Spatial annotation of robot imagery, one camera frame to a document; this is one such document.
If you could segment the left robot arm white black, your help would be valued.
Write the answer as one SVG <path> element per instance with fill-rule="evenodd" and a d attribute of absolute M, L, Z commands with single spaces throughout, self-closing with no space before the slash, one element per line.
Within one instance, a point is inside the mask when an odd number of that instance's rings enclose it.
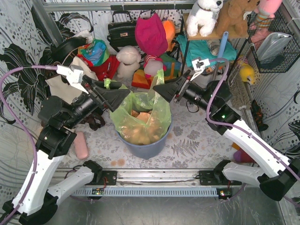
<path fill-rule="evenodd" d="M 88 160 L 59 184 L 50 186 L 52 177 L 76 138 L 74 127 L 94 110 L 115 111 L 130 93 L 120 82 L 105 86 L 88 76 L 83 77 L 84 92 L 69 104 L 58 96 L 50 96 L 41 104 L 38 117 L 45 123 L 34 142 L 34 160 L 17 196 L 3 205 L 1 223 L 18 215 L 22 225 L 43 225 L 56 213 L 58 206 L 78 188 L 103 180 L 103 168 Z"/>

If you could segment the green trash bag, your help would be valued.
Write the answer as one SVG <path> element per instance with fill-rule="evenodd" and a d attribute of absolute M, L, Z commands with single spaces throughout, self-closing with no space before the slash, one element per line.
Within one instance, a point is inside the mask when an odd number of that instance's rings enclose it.
<path fill-rule="evenodd" d="M 165 136 L 172 120 L 170 105 L 153 89 L 164 83 L 161 69 L 147 92 L 130 91 L 121 105 L 110 112 L 110 119 L 123 140 L 134 145 L 148 145 Z"/>

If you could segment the blue trash bin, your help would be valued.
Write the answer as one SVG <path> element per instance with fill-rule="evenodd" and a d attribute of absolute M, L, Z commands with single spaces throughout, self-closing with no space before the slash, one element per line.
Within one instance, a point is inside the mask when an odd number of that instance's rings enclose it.
<path fill-rule="evenodd" d="M 170 124 L 166 134 L 159 141 L 148 144 L 148 145 L 131 144 L 131 143 L 125 141 L 121 137 L 119 132 L 115 131 L 115 133 L 125 143 L 126 147 L 128 148 L 128 150 L 131 154 L 133 154 L 134 156 L 136 156 L 138 158 L 148 160 L 150 158 L 157 156 L 163 150 L 163 148 L 165 147 L 167 136 L 169 135 L 169 133 L 172 129 L 172 126 L 173 126 L 173 121 L 171 121 L 171 124 Z"/>

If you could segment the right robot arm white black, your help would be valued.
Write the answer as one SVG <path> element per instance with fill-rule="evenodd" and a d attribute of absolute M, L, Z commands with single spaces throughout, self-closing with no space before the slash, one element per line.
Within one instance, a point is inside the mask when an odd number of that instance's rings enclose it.
<path fill-rule="evenodd" d="M 224 179 L 259 187 L 274 201 L 281 201 L 292 186 L 300 180 L 299 159 L 289 159 L 269 146 L 227 104 L 231 98 L 225 81 L 212 81 L 202 89 L 183 77 L 153 87 L 167 102 L 181 98 L 206 111 L 211 129 L 232 140 L 257 164 L 258 168 L 224 160 L 214 169 L 218 182 Z"/>

